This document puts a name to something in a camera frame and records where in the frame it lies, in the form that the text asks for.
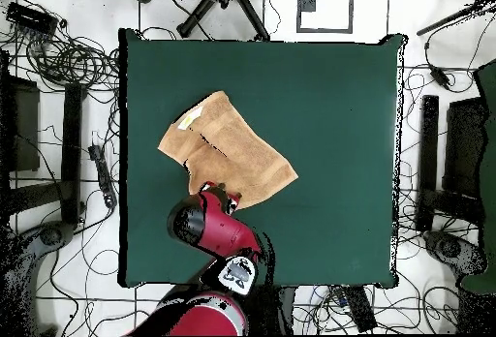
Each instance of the table surface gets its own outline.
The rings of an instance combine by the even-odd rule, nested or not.
[[[128,250],[120,268],[128,286],[185,283],[209,260],[167,234],[188,174],[157,146],[184,110],[217,90],[299,176],[234,215],[272,241],[274,283],[393,286],[401,36],[376,46],[148,42],[132,31],[127,39]]]

